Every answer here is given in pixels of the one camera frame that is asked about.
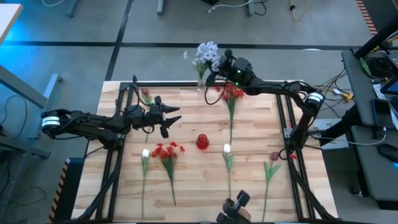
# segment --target white flower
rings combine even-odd
[[[149,158],[149,150],[148,149],[142,150],[142,158],[144,158],[144,159]]]
[[[230,153],[231,152],[231,147],[229,144],[224,144],[224,153]]]

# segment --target wooden tabletop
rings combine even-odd
[[[21,4],[0,3],[0,44],[6,38],[15,20],[22,11]]]
[[[104,83],[98,114],[113,115],[119,84],[120,82]],[[159,127],[149,135],[147,144],[145,144],[146,134],[141,130],[133,130],[127,135],[113,221],[215,222],[224,200],[228,197],[228,173],[221,155],[224,143],[229,141],[229,114],[225,103],[220,101],[209,106],[204,101],[203,93],[190,87],[158,87],[149,88],[149,91],[152,96],[160,95],[166,105],[181,107],[179,111],[167,116],[182,115],[182,119],[169,129],[168,139],[161,137]],[[218,94],[211,90],[209,100],[214,100],[217,96]],[[295,117],[300,118],[301,111],[296,106],[294,111]],[[195,145],[199,134],[206,134],[210,140],[209,148],[204,151],[197,149]],[[186,149],[186,152],[178,158],[174,174],[177,206],[173,203],[171,186],[165,169],[157,159],[151,158],[147,171],[144,218],[142,218],[142,150],[147,148],[153,151],[157,143],[168,144],[172,141]],[[308,140],[307,144],[316,145],[316,142]],[[93,141],[88,146],[88,152],[100,146],[98,141]],[[252,222],[261,221],[264,206],[266,190],[264,161],[270,161],[270,154],[283,147],[275,95],[245,96],[239,100],[234,116],[231,145],[231,152],[234,154],[231,188],[233,198],[236,198],[242,189],[251,196],[246,208],[251,213]],[[337,217],[322,152],[306,147],[303,149],[303,156],[311,190],[329,213]],[[73,218],[81,215],[98,193],[105,158],[106,151],[100,150],[86,159]],[[287,163],[278,160],[274,164],[282,164],[282,167],[270,182],[266,221],[297,221]],[[108,211],[109,198],[110,190],[105,199],[104,215]],[[302,191],[300,198],[304,214],[307,214]]]

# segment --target gray floor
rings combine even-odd
[[[69,1],[55,7],[45,7],[39,0],[6,2],[22,2],[24,5],[7,40],[114,42],[128,0],[83,0],[73,19],[67,16]],[[165,14],[158,17],[156,2],[133,2],[123,42],[195,43],[213,40],[221,44],[281,45],[284,50],[233,49],[236,56],[246,57],[252,62],[257,76],[270,80],[302,79],[316,85],[343,69],[339,50],[288,50],[289,45],[358,46],[371,37],[355,0],[312,1],[309,12],[300,22],[292,21],[288,0],[269,0],[266,3],[267,14],[263,17],[246,17],[243,8],[219,8],[207,14],[209,5],[199,0],[166,1]],[[243,1],[220,1],[226,2],[238,4]],[[296,0],[295,4],[300,14],[305,1]],[[258,4],[256,11],[262,11]],[[196,80],[190,60],[182,57],[185,50],[189,55],[195,51],[184,48],[122,47],[112,80],[131,80],[132,75],[137,75],[140,80]],[[61,74],[65,81],[61,84],[57,93],[58,101],[53,107],[94,113],[112,52],[113,47],[3,45],[0,47],[0,64],[39,91],[44,90],[51,74]],[[346,78],[341,79],[339,84],[341,88],[349,88]],[[3,86],[0,86],[0,93],[2,108],[7,97],[13,93]],[[9,105],[10,113],[3,125],[11,136],[17,134],[22,124],[24,113],[21,105],[18,99],[13,99]],[[336,112],[341,116],[351,105],[340,104],[335,108]],[[3,116],[4,111],[0,110],[0,118]],[[28,123],[38,116],[38,110],[29,103]],[[330,110],[319,114],[319,118],[335,117]],[[28,141],[27,132],[27,129],[24,130],[19,138],[21,141]],[[64,160],[81,157],[87,141],[53,141],[43,136],[30,143],[51,151],[52,155],[47,161],[36,158],[29,161],[23,184],[16,189],[15,197],[21,202],[34,200],[40,197],[40,192],[26,193],[25,190],[38,186],[46,191],[47,199],[29,207],[10,205],[5,220],[28,219],[29,223],[43,223],[48,217]],[[373,223],[393,223],[393,220],[398,220],[398,212],[380,211],[371,198],[349,194],[348,177],[354,166],[342,166],[338,158],[345,156],[344,153],[325,154],[339,217]]]

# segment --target orange and black tape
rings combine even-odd
[[[68,159],[66,159],[66,161],[62,167],[60,180],[58,181],[57,191],[55,192],[54,200],[51,205],[51,211],[50,211],[50,215],[49,215],[49,219],[47,220],[47,223],[53,223],[53,220],[55,218],[55,212],[57,211],[58,202],[61,197],[63,183],[67,176],[67,170],[68,170],[69,163],[70,163],[70,159],[68,158]]]
[[[362,0],[356,0],[356,3],[359,7],[359,10],[361,11],[361,14],[363,16],[363,19],[365,20],[366,25],[369,28],[369,31],[371,32],[372,35],[376,35],[377,34],[377,30],[374,27],[373,21],[371,19],[371,17],[369,16],[368,10],[366,10],[365,5],[363,4]]]

